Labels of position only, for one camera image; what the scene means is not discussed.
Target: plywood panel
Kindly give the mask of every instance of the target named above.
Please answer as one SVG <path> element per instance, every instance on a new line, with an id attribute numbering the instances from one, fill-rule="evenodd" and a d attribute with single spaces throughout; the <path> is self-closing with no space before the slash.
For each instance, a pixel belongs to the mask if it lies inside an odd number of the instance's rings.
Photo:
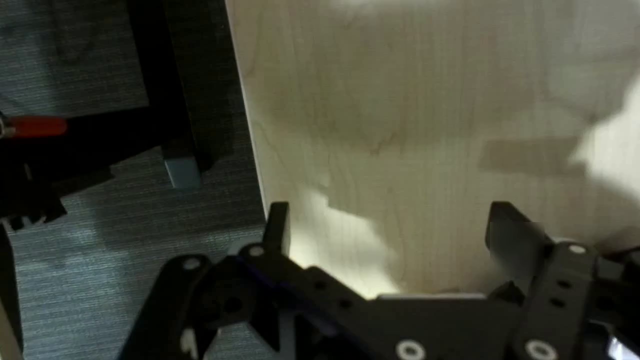
<path id="1" fill-rule="evenodd" d="M 639 3 L 228 0 L 264 204 L 367 295 L 487 290 L 493 199 L 552 236 L 640 221 Z"/>

